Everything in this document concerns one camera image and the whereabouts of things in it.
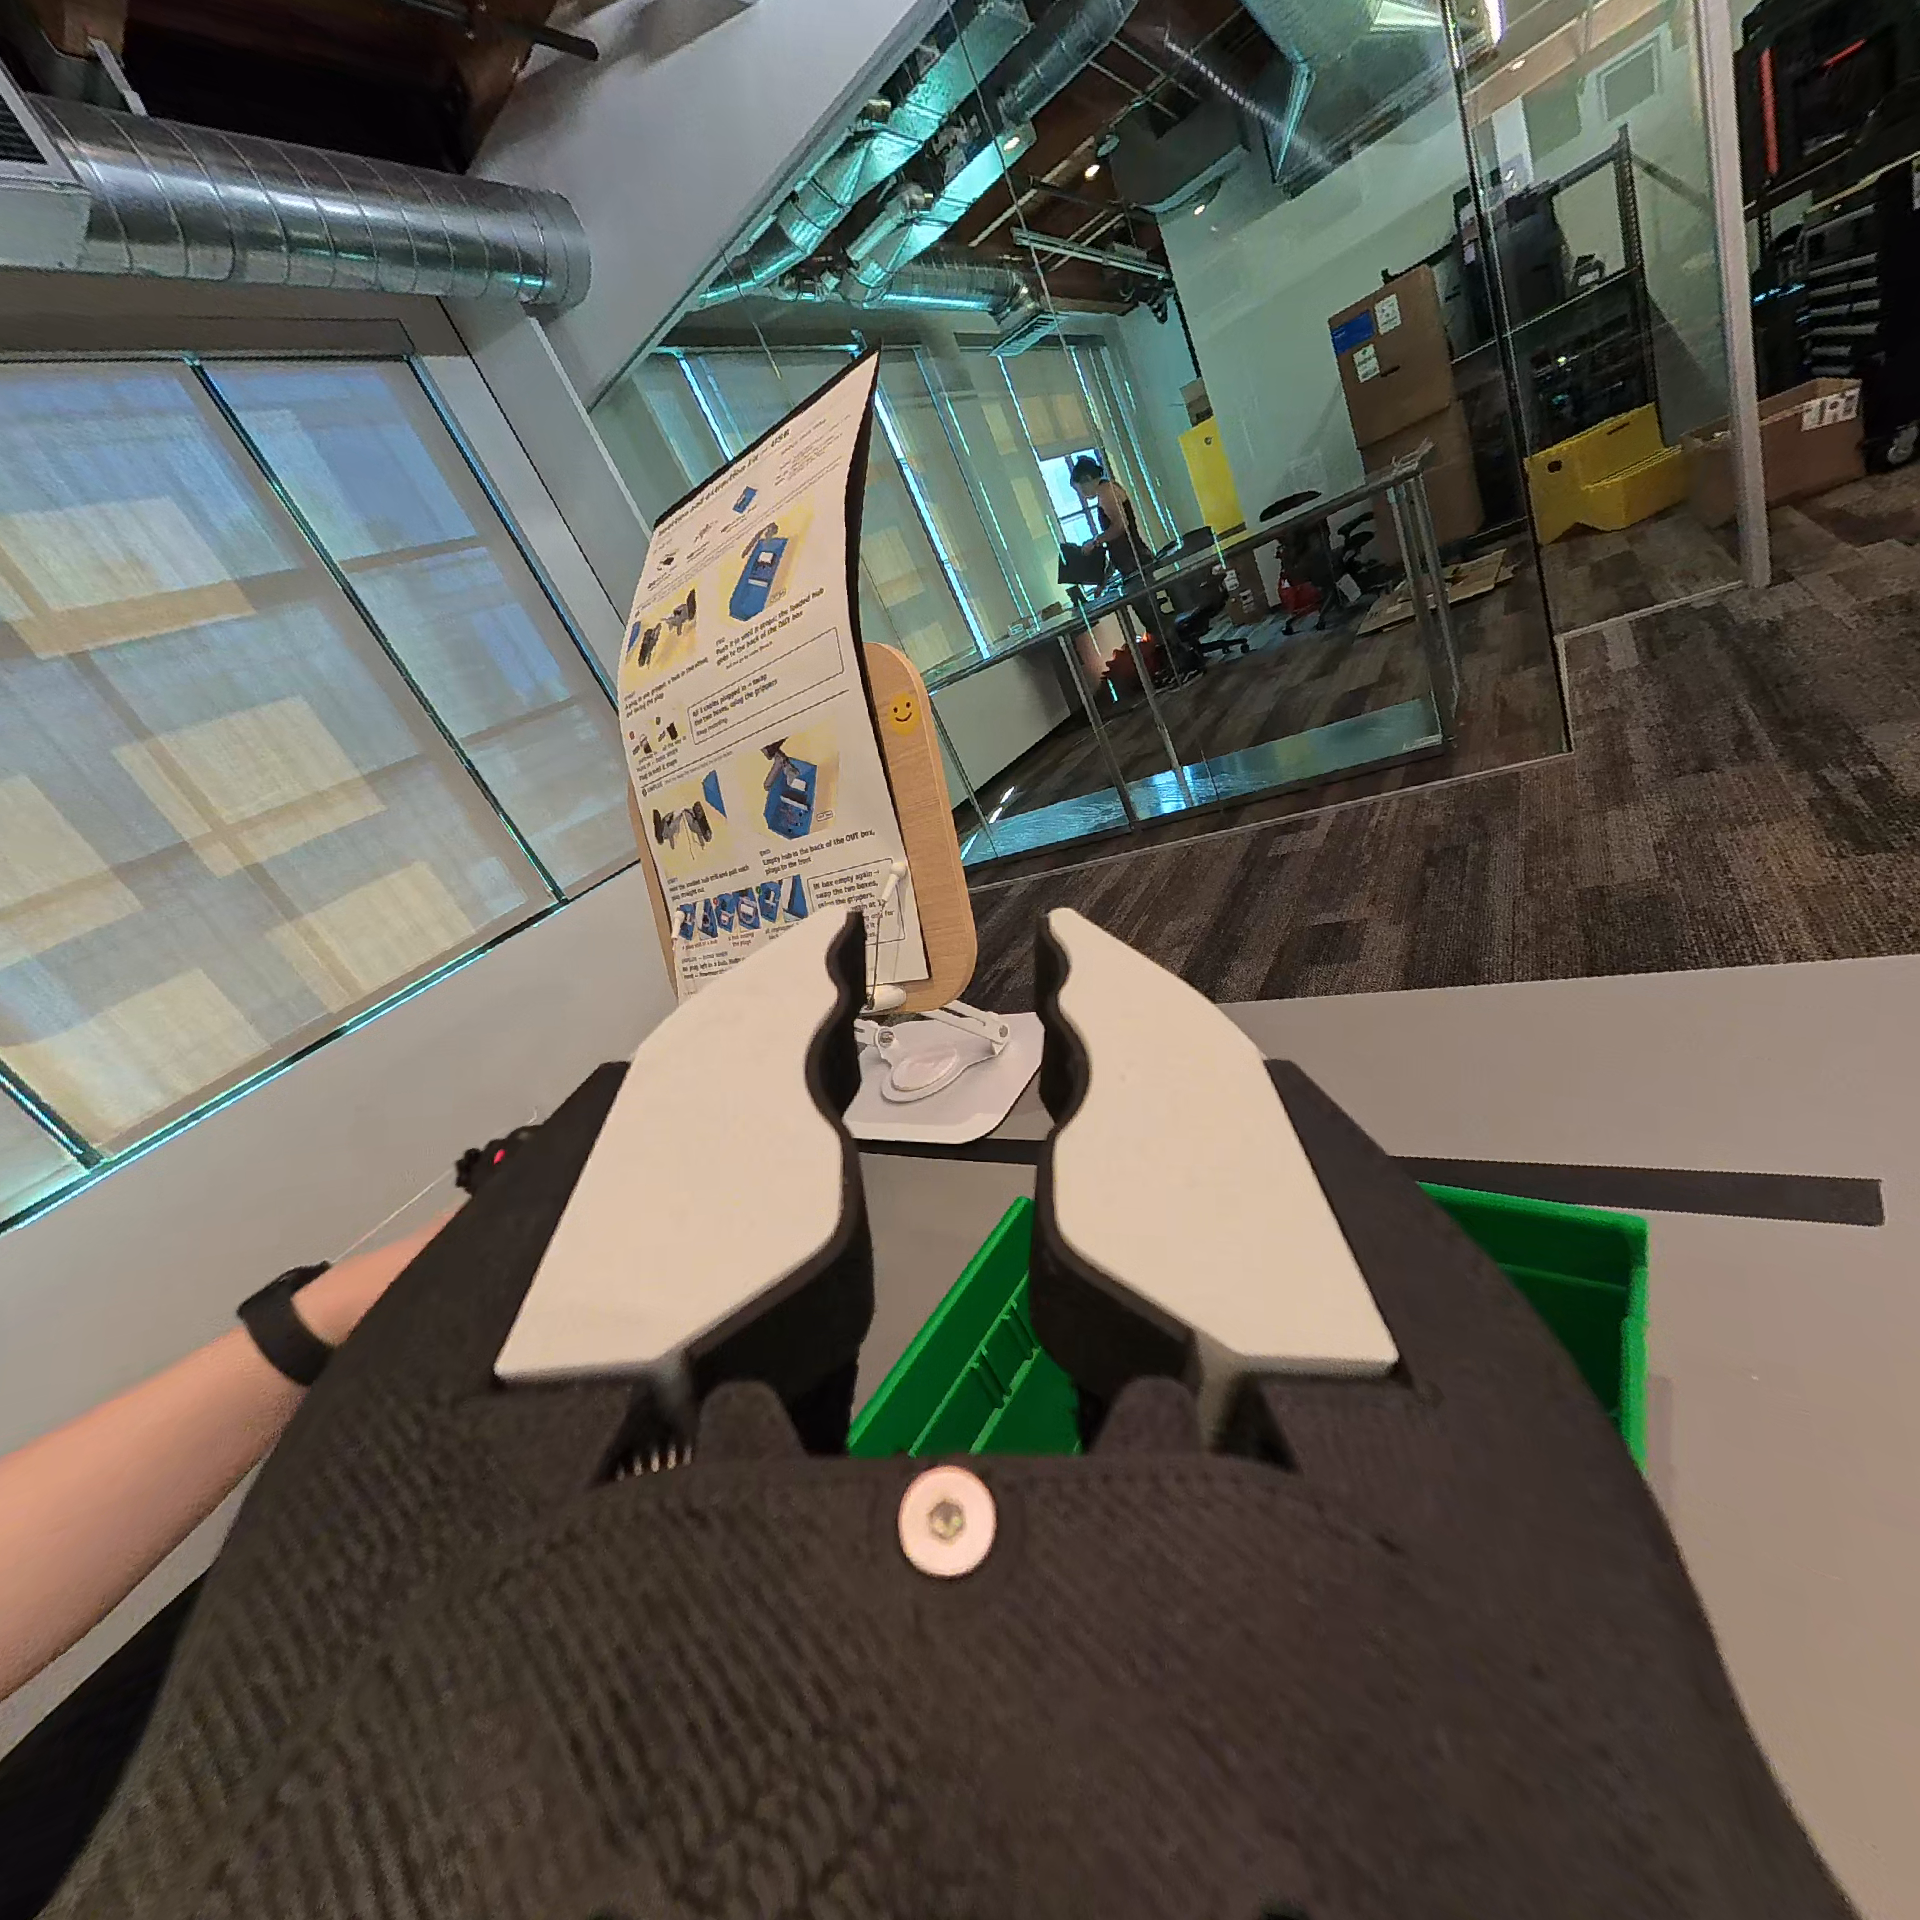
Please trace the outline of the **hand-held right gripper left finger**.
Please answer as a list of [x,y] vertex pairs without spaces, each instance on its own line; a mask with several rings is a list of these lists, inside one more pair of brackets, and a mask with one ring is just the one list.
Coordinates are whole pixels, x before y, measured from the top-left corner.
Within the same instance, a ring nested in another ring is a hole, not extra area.
[[846,1428],[872,1322],[854,1019],[866,923],[810,920],[688,996],[638,1048],[506,1335],[502,1386],[628,1380],[692,1426],[758,1383],[804,1433]]

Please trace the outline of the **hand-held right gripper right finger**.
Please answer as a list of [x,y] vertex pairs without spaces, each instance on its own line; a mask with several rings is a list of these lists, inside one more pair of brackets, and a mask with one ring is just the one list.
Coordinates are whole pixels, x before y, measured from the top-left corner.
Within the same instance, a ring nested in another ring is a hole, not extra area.
[[1378,1383],[1392,1337],[1262,1049],[1069,908],[1044,915],[1031,1322],[1102,1421],[1147,1378],[1205,1437],[1267,1378]]

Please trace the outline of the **person's left forearm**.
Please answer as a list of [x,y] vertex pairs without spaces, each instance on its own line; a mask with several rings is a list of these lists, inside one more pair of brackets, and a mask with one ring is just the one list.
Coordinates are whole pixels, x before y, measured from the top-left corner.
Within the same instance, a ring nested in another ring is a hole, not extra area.
[[[455,1219],[328,1267],[295,1305],[339,1352]],[[2,1463],[2,1697],[27,1688],[135,1591],[271,1452],[307,1388],[223,1333]]]

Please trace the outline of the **white stand with arms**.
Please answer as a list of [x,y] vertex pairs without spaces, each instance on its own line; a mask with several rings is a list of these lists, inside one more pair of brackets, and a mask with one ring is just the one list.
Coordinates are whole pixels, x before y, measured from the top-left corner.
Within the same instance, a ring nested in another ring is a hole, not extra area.
[[903,891],[904,865],[893,860],[878,904],[862,912],[869,1000],[854,1021],[856,1091],[846,1127],[866,1145],[968,1145],[999,1129],[1040,1072],[1042,1025],[962,1000],[909,1016],[904,988],[880,980],[884,923]]

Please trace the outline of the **black wristband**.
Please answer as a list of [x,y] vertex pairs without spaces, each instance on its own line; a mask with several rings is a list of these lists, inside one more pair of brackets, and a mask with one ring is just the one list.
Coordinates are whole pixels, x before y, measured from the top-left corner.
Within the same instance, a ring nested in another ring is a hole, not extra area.
[[298,1388],[320,1380],[333,1355],[333,1346],[301,1319],[298,1307],[298,1293],[327,1271],[328,1261],[283,1268],[236,1307],[236,1319],[259,1355]]

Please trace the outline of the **green plastic bin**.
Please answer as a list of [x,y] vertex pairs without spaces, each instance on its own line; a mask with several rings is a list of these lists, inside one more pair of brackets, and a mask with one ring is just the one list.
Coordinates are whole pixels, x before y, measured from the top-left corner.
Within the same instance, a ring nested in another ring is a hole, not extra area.
[[[1648,1226],[1603,1207],[1423,1184],[1573,1359],[1639,1467],[1648,1463]],[[876,1389],[852,1456],[1064,1456],[1076,1396],[1029,1317],[1032,1200],[1018,1199]]]

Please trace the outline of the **wooden board with smiley sticker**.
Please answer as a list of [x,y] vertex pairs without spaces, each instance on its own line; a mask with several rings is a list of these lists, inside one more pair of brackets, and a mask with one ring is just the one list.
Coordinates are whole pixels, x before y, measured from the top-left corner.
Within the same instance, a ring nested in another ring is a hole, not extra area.
[[926,681],[891,644],[862,643],[862,656],[926,954],[926,976],[904,980],[899,1001],[899,1013],[917,1018],[966,994],[976,921]]

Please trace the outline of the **printed instruction sheet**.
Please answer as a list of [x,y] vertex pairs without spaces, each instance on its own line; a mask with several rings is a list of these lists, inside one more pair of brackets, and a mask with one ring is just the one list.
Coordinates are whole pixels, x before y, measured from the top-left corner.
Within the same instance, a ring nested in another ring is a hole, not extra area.
[[682,1000],[843,908],[866,921],[870,992],[927,972],[856,615],[876,389],[864,352],[646,546],[616,727]]

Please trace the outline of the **large window with blinds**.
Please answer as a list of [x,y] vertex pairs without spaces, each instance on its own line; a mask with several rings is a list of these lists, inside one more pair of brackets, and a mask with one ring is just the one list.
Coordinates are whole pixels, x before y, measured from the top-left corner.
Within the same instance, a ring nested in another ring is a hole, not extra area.
[[636,863],[607,674],[412,356],[18,356],[4,1221]]

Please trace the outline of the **black office chair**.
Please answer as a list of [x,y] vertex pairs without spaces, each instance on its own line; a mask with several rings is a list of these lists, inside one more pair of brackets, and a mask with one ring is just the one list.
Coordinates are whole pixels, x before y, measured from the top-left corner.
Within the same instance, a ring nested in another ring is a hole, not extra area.
[[1280,559],[1291,586],[1317,592],[1320,628],[1364,612],[1392,586],[1392,569],[1378,559],[1371,505],[1295,529],[1280,543]]
[[1247,652],[1247,637],[1230,620],[1231,576],[1226,568],[1192,569],[1163,584],[1170,661],[1178,681],[1207,669],[1215,653]]

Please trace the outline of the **long glass table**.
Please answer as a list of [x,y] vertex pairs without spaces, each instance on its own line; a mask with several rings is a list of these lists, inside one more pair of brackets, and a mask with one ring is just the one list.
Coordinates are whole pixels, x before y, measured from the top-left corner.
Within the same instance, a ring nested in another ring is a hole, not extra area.
[[[1007,863],[1196,823],[1258,802],[1427,761],[1455,745],[1459,650],[1452,588],[1422,484],[1431,447],[1370,473],[1357,488],[1282,499],[1231,539],[1191,538],[1163,548],[1144,591],[1192,569],[1231,576],[1230,620],[1247,637],[1179,687],[1154,683],[1139,636],[1106,681],[1084,679],[1072,631],[1133,599],[1109,591],[1069,595],[1056,615],[1029,623],[984,656],[932,672],[942,727],[964,691],[1020,668],[1051,668],[1068,721],[994,775],[952,763],[964,866]],[[1280,543],[1295,529],[1371,505],[1378,559],[1392,586],[1364,610],[1320,628],[1317,592],[1291,586]]]

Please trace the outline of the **yellow cabinet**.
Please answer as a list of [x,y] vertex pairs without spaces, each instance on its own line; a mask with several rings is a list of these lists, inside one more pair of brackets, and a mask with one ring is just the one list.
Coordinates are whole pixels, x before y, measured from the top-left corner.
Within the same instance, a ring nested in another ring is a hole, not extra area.
[[1179,448],[1202,525],[1218,539],[1234,538],[1243,530],[1246,514],[1218,420],[1212,416],[1188,423],[1179,436]]

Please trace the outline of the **plain cardboard box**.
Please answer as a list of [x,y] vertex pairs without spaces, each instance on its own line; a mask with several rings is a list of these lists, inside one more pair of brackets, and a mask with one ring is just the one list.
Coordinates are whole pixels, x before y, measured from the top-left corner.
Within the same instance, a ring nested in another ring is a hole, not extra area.
[[1486,509],[1480,503],[1469,416],[1461,399],[1452,399],[1444,410],[1407,423],[1373,444],[1359,444],[1359,467],[1364,473],[1381,473],[1422,447],[1431,447],[1422,484],[1436,543],[1440,546],[1454,546],[1477,538],[1486,525]]

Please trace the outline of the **yellow plastic step stool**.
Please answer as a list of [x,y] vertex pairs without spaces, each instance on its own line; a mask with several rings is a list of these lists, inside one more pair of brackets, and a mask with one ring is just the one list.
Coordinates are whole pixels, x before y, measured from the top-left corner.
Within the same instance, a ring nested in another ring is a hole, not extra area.
[[1621,533],[1690,499],[1690,452],[1664,444],[1652,402],[1528,452],[1525,475],[1539,544]]

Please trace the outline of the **cardboard box with blue label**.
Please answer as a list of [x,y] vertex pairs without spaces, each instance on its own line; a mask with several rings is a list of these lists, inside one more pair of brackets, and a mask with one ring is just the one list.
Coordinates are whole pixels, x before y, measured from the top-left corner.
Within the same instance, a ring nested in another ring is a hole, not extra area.
[[1455,400],[1452,344],[1432,265],[1383,281],[1328,323],[1357,448],[1440,416]]

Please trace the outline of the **cardboard box with white labels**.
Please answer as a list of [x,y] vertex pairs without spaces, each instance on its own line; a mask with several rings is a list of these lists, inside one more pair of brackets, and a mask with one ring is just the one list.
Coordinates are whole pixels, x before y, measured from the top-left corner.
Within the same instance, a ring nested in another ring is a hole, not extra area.
[[[1690,507],[1708,525],[1736,517],[1735,444],[1728,420],[1683,436],[1690,456]],[[1759,402],[1765,499],[1779,507],[1864,475],[1862,381],[1821,376]]]

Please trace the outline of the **metal shelf rack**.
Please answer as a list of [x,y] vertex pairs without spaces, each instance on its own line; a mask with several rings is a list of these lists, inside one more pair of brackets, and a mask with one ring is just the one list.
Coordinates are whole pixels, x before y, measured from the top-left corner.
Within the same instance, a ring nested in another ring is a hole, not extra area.
[[[1605,183],[1614,220],[1599,248],[1574,252],[1562,203]],[[1656,404],[1652,306],[1640,237],[1637,156],[1627,131],[1570,171],[1525,186],[1494,173],[1454,195],[1479,336],[1508,379],[1519,456]]]

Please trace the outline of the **silver ceiling ductwork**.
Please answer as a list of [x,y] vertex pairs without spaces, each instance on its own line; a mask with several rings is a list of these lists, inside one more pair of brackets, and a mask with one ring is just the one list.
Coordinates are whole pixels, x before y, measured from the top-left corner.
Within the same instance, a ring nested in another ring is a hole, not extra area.
[[750,299],[976,314],[1014,329],[1040,303],[1020,268],[952,229],[1037,135],[1040,111],[1132,21],[1133,2],[951,4],[932,33],[715,265],[692,308]]

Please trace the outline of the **white air vent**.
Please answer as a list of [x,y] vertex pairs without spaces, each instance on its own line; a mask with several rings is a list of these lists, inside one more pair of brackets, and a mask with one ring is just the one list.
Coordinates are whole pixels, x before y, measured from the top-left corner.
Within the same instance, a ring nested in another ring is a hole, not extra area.
[[74,272],[90,229],[90,192],[55,127],[2,66],[2,268]]

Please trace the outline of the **black tool cabinet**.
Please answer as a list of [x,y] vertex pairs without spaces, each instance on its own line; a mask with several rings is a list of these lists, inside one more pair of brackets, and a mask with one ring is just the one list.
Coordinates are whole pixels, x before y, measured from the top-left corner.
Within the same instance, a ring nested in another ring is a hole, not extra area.
[[1918,4],[1763,2],[1735,49],[1763,399],[1861,385],[1872,473],[1918,442]]

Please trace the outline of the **silver round air duct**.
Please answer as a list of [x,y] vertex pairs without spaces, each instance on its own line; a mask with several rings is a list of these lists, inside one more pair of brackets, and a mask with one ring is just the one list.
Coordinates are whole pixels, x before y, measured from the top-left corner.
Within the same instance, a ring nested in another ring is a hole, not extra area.
[[59,99],[30,99],[30,112],[86,197],[59,272],[539,314],[592,285],[587,231],[562,195]]

